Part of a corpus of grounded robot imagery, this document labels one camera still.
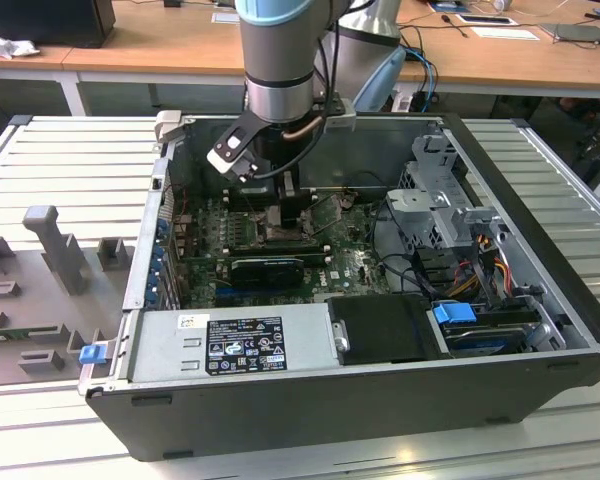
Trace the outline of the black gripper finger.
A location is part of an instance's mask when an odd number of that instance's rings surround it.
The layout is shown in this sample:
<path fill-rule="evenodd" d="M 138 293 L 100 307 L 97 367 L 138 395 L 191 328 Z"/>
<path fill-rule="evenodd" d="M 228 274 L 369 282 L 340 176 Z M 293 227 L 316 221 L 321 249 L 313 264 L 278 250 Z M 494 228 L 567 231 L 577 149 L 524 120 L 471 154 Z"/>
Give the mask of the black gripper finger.
<path fill-rule="evenodd" d="M 300 211 L 301 191 L 298 189 L 290 170 L 284 172 L 280 177 L 278 196 L 281 225 L 295 226 Z"/>

